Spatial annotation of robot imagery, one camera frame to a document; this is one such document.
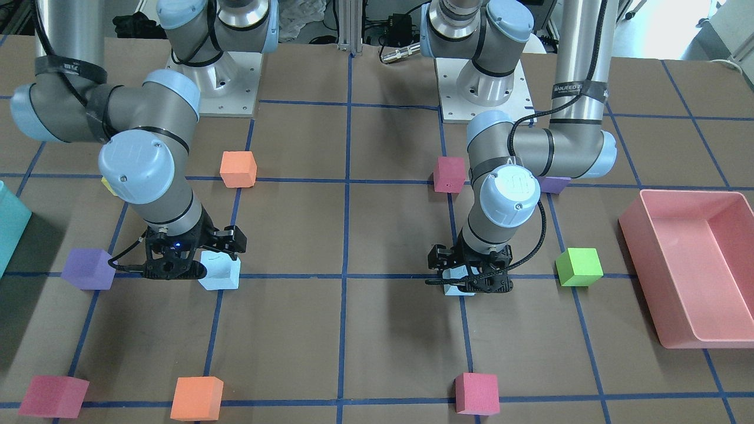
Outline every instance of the light blue cube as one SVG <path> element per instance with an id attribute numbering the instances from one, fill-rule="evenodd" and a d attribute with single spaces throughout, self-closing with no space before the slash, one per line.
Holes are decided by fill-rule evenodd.
<path id="1" fill-rule="evenodd" d="M 11 261 L 32 212 L 0 181 L 0 277 Z"/>
<path id="2" fill-rule="evenodd" d="M 207 290 L 232 290 L 238 288 L 238 277 L 241 274 L 241 260 L 233 260 L 227 253 L 217 253 L 210 250 L 201 252 L 199 260 L 207 268 L 207 276 L 199 283 Z"/>
<path id="3" fill-rule="evenodd" d="M 455 268 L 446 269 L 443 271 L 443 278 L 463 278 L 468 275 L 468 272 L 466 272 L 466 265 L 457 266 Z M 446 296 L 473 296 L 475 293 L 465 293 L 463 291 L 460 291 L 458 287 L 452 286 L 450 284 L 443 285 L 443 288 L 445 289 L 445 295 Z"/>

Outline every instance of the orange cube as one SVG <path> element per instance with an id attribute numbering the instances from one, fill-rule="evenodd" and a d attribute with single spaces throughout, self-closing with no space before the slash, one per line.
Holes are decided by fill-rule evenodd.
<path id="1" fill-rule="evenodd" d="M 220 418 L 222 380 L 217 377 L 179 377 L 170 418 L 214 421 Z"/>
<path id="2" fill-rule="evenodd" d="M 251 187 L 256 183 L 256 162 L 251 152 L 223 152 L 220 176 L 230 189 Z"/>

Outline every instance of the pink tray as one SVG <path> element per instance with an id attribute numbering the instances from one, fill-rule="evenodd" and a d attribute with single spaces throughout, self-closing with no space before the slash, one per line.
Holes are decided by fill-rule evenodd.
<path id="1" fill-rule="evenodd" d="M 642 190 L 620 223 L 663 346 L 754 348 L 754 213 L 743 195 Z"/>

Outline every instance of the green cube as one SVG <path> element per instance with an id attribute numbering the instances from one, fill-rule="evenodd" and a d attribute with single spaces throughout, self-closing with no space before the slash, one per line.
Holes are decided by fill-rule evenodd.
<path id="1" fill-rule="evenodd" d="M 569 247 L 555 261 L 562 286 L 589 286 L 604 275 L 597 249 Z"/>

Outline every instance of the table surface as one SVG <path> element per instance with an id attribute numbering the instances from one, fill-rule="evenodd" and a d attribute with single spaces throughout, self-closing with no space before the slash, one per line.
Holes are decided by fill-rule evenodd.
<path id="1" fill-rule="evenodd" d="M 432 189 L 438 156 L 467 160 L 465 126 L 440 121 L 432 60 L 281 45 L 256 117 L 202 118 L 186 171 L 215 224 L 248 236 L 239 289 L 117 275 L 80 291 L 60 278 L 68 252 L 117 253 L 144 224 L 101 184 L 97 144 L 16 129 L 9 98 L 33 79 L 33 38 L 0 43 L 0 178 L 34 212 L 0 280 L 0 421 L 41 422 L 17 408 L 32 376 L 53 374 L 90 381 L 76 422 L 170 422 L 177 377 L 201 375 L 225 382 L 222 423 L 475 422 L 452 390 L 473 370 L 498 375 L 490 424 L 754 422 L 754 351 L 663 348 L 618 227 L 641 188 L 754 201 L 754 94 L 736 72 L 614 59 L 603 126 L 620 143 L 615 168 L 542 196 L 547 240 L 511 293 L 458 298 L 424 285 L 427 252 L 453 243 L 473 202 L 468 186 Z M 108 38 L 109 81 L 138 86 L 169 51 Z M 522 58 L 537 109 L 555 60 Z M 227 189 L 222 152 L 245 149 L 258 182 Z M 517 257 L 539 227 L 521 228 Z M 605 277 L 560 287 L 565 247 L 595 247 Z"/>

